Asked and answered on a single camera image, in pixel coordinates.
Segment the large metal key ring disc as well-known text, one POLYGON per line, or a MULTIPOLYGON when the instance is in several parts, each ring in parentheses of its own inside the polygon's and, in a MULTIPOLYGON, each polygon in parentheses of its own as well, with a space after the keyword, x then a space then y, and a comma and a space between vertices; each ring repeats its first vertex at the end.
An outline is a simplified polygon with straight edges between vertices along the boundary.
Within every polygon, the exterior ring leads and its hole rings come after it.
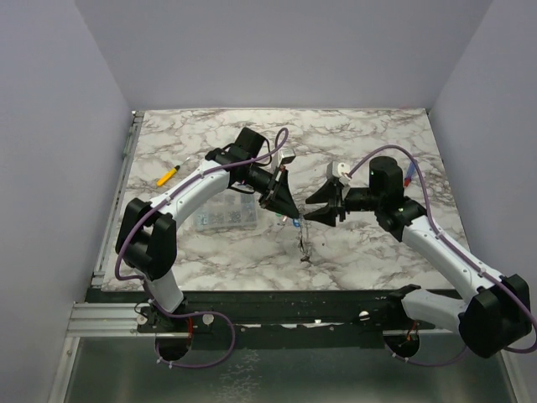
POLYGON ((309 240, 309 228, 306 220, 303 217, 299 218, 300 227, 298 228, 298 249, 301 253, 300 261, 302 263, 309 263, 311 256, 311 245, 309 240))

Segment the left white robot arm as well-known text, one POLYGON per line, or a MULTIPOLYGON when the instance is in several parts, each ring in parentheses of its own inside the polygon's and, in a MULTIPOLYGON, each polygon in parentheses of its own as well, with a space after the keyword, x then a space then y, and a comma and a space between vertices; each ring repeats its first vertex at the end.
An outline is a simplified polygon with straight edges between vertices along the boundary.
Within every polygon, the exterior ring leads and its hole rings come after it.
POLYGON ((274 147, 263 156, 260 150, 267 139, 243 128, 234 142, 210 151, 178 185, 151 201, 134 198, 125 207, 115 265, 126 264, 133 269, 132 279, 142 281, 147 295, 159 308, 156 321, 163 329, 176 331, 185 321, 185 310, 180 306, 185 298, 172 266, 177 256, 177 231, 200 206, 242 184, 260 195, 261 208, 292 219, 300 217, 286 169, 293 156, 282 150, 288 137, 289 130, 280 129, 274 147), (259 164, 264 157, 273 162, 272 170, 259 164))

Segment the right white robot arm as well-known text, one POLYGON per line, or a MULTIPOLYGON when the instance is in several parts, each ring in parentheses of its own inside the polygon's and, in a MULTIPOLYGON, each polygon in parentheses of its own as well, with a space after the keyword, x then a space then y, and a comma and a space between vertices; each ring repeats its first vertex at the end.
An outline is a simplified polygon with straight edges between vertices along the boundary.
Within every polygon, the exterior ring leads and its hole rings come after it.
POLYGON ((334 227, 350 212, 373 212, 384 231, 424 257, 459 295, 453 299, 405 286, 386 306, 387 322, 404 328, 423 321, 456 332, 482 358, 528 335, 533 324, 525 280, 502 275, 441 231, 426 208, 404 194, 404 173, 395 159, 373 158, 368 173, 368 186, 351 187, 349 165, 331 162, 326 182, 306 199, 320 209, 307 213, 305 220, 334 227))

